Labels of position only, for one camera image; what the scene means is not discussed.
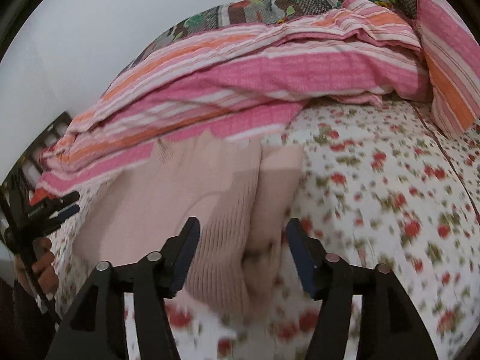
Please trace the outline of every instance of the wall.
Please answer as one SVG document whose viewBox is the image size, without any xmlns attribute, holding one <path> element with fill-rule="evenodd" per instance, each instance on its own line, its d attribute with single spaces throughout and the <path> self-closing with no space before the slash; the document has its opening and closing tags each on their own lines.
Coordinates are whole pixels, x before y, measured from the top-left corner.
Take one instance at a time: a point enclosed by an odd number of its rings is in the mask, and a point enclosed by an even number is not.
<svg viewBox="0 0 480 360">
<path fill-rule="evenodd" d="M 49 122 L 92 105 L 160 33 L 230 1 L 44 0 L 0 63 L 0 180 Z"/>
</svg>

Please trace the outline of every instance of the floral bedsheet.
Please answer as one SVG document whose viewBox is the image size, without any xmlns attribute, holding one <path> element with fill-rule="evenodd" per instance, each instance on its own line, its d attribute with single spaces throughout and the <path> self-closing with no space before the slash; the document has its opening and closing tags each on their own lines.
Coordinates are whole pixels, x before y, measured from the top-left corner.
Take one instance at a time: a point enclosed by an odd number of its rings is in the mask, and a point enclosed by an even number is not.
<svg viewBox="0 0 480 360">
<path fill-rule="evenodd" d="M 428 105 L 391 96 L 382 108 L 318 99 L 270 144 L 304 146 L 303 177 L 286 219 L 351 264 L 388 264 L 417 307 L 440 360 L 451 359 L 480 316 L 480 124 L 456 140 L 443 137 Z M 53 235 L 65 312 L 89 269 L 71 244 L 99 198 L 81 192 L 81 213 Z M 268 318 L 238 321 L 167 305 L 183 359 L 303 359 L 320 308 L 302 292 L 287 245 Z M 131 359 L 139 359 L 133 299 L 125 297 Z M 353 360 L 361 297 L 354 297 L 345 359 Z"/>
</svg>

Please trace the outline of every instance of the bed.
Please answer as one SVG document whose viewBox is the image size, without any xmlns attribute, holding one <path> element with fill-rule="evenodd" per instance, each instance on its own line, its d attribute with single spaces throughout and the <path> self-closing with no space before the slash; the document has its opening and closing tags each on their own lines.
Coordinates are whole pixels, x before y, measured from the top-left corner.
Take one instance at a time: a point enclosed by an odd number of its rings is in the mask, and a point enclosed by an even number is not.
<svg viewBox="0 0 480 360">
<path fill-rule="evenodd" d="M 449 2 L 478 39 L 479 15 L 466 13 L 475 12 L 474 0 Z M 71 122 L 68 115 L 59 119 Z M 431 121 L 430 105 L 391 94 L 383 97 L 381 107 L 316 98 L 284 124 L 261 135 L 264 143 L 296 143 L 305 149 L 301 185 L 287 216 L 298 217 L 311 237 L 351 264 L 388 264 L 417 307 L 439 358 L 475 359 L 480 340 L 480 121 L 449 139 Z M 49 128 L 44 134 L 52 135 Z M 232 140 L 251 136 L 230 132 Z M 23 168 L 28 159 L 43 173 L 40 189 L 47 181 L 53 185 L 33 159 L 33 152 L 46 145 L 42 137 L 16 165 Z M 76 188 L 80 214 L 51 237 L 60 278 L 60 314 L 93 268 L 73 254 L 75 236 L 116 174 L 117 169 Z M 33 180 L 26 176 L 25 185 L 27 199 Z M 138 344 L 128 294 L 125 307 L 129 355 L 135 359 Z M 184 359 L 287 360 L 303 358 L 319 305 L 303 294 L 284 247 L 266 323 L 195 313 L 174 302 L 168 308 Z M 346 359 L 355 357 L 360 310 L 361 299 L 355 298 Z"/>
</svg>

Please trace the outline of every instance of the pillow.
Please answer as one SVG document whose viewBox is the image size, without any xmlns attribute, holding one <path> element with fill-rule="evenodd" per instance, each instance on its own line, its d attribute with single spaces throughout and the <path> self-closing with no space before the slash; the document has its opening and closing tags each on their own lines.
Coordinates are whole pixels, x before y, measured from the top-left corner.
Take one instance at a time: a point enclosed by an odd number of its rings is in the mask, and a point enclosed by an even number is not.
<svg viewBox="0 0 480 360">
<path fill-rule="evenodd" d="M 453 138 L 480 116 L 480 46 L 446 0 L 417 0 L 417 29 L 433 85 L 433 120 Z"/>
</svg>

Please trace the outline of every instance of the sleeve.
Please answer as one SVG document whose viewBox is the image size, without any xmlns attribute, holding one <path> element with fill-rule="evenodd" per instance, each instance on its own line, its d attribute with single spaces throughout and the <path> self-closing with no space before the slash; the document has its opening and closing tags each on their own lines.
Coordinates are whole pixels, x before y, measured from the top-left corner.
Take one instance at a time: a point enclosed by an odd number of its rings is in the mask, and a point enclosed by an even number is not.
<svg viewBox="0 0 480 360">
<path fill-rule="evenodd" d="M 42 314 L 32 298 L 15 282 L 13 288 L 14 322 L 20 338 L 32 360 L 43 360 L 55 335 L 55 324 L 48 314 Z"/>
</svg>

